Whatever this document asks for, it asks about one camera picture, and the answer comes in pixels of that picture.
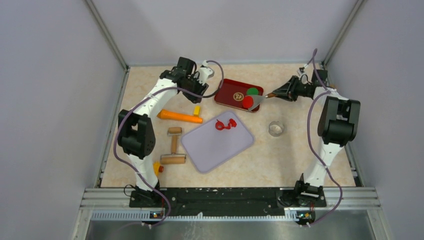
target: red tray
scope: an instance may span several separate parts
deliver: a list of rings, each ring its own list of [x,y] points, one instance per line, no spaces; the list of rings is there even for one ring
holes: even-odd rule
[[[242,100],[245,98],[246,93],[250,88],[256,88],[259,91],[258,95],[260,96],[262,96],[264,93],[264,89],[260,86],[225,78],[222,87],[215,95],[214,100],[217,104],[247,111],[246,108],[243,108]],[[258,110],[259,106],[257,106],[251,112],[255,113]]]

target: red circle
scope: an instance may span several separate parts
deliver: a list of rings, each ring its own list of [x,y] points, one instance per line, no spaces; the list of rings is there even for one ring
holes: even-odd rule
[[[241,105],[243,105],[244,109],[250,108],[253,106],[253,98],[251,96],[245,96],[241,102]]]

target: red cookie cutter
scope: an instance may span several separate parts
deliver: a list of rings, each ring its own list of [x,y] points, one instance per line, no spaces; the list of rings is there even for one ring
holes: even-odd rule
[[[236,126],[237,126],[237,123],[232,118],[229,119],[229,123],[227,126],[225,126],[224,123],[218,119],[216,120],[216,123],[215,123],[215,128],[218,129],[219,131],[223,129],[235,128]]]

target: orange rolling pin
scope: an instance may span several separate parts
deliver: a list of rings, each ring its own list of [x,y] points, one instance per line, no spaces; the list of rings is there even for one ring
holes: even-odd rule
[[[176,112],[168,111],[165,109],[162,109],[162,111],[159,112],[157,117],[160,119],[170,119],[170,120],[177,120],[177,121],[189,122],[189,123],[195,123],[195,124],[203,123],[203,118],[201,117],[176,113]]]

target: gray floor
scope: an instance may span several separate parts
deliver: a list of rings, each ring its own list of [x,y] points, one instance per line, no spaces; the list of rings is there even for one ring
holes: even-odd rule
[[[179,222],[149,230],[126,221],[92,221],[86,240],[374,240],[366,211],[336,211],[318,225],[299,228],[294,222]]]

